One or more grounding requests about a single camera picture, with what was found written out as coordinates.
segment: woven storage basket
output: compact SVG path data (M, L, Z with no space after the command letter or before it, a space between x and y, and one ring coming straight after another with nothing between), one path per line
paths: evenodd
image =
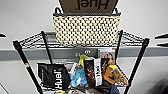
M112 45L120 16L53 16L53 21L61 45Z

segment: label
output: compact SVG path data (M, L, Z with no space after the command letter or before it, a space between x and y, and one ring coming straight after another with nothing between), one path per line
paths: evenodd
M95 86L102 85L101 58L94 59Z
M87 7L96 7L98 10L100 8L107 9L109 0L77 0L78 10Z
M56 70L54 70L54 74L55 74L55 88L57 89L62 89L62 75L61 72L58 72Z

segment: gray wall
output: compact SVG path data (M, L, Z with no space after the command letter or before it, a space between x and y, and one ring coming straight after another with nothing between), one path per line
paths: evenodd
M41 30L54 31L52 14L60 6L58 0L1 0L0 49L13 49L13 40L22 40ZM155 40L167 33L167 0L119 0L117 8L122 12L119 30L151 39L150 46L167 40Z
M60 6L58 0L0 0L0 33L7 36L0 38L0 83L10 94L37 94L12 41L30 37L41 30L54 31L52 13L56 6ZM117 8L122 12L119 30L151 39L151 48L146 50L129 94L159 94L168 84L168 51L156 47L156 44L167 40L155 40L154 37L167 33L168 1L119 0ZM128 77L138 49L128 47L120 50L117 62ZM28 50L25 53L35 74L36 62L49 62L45 50Z

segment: metal pole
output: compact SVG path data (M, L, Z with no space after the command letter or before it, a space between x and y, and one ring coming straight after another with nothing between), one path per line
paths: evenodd
M13 41L13 45L14 45L15 49L17 50L17 52L19 53L19 55L20 55L20 57L21 57L21 59L22 59L24 65L26 66L26 69L27 69L29 75L31 76L31 78L32 78L32 80L33 80L33 82L34 82L34 84L35 84L35 86L36 86L36 88L37 88L37 91L38 91L40 94L43 94L43 91L42 91L42 89L41 89L41 86L40 86L39 83L37 82L37 79L36 79L36 77L35 77L35 75L34 75L32 69L31 69L31 67L30 67L30 64L29 64L29 62L28 62L28 60L27 60L27 58L26 58L26 56L25 56L25 54L24 54L24 52L23 52L23 50L22 50L22 46L20 45L20 43L19 43L18 41Z
M118 39L117 49L115 50L115 61L117 61L118 51L119 51L119 47L120 47L120 42L121 42L122 34L123 34L123 30L121 30L120 33L119 33L119 39Z
M136 60L136 63L135 63L135 65L134 65L134 68L133 68L133 70L132 70L130 79L128 80L129 85L126 87L124 94L127 94L129 88L131 87L132 80L133 80L133 78L134 78L134 76L135 76L135 73L136 73L136 71L137 71L137 69L138 69L138 66L139 66L139 64L140 64L140 61L141 61L141 59L142 59L142 56L143 56L143 54L144 54L144 52L145 52L146 47L148 46L148 44L149 44L149 39L148 39L148 38L145 38L145 40L144 40L143 43L142 43L142 47L141 47L141 50L140 50L140 52L139 52L138 58L137 58L137 60Z
M46 40L44 31L41 31L41 35L42 35L43 40L44 40L44 44L45 44L45 47L46 47L46 50L47 50L47 54L48 54L48 58L50 60L50 63L53 64L52 59L51 59L51 53L50 53L48 45L47 45L47 40Z

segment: wire shelf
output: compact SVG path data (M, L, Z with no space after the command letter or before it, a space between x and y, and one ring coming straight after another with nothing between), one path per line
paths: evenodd
M116 47L118 41L108 45L61 45L56 42L55 32L45 32L47 46L49 48L73 48L73 47ZM133 34L123 32L120 46L141 46L143 38ZM45 48L44 40L41 33L33 35L20 41L23 49Z

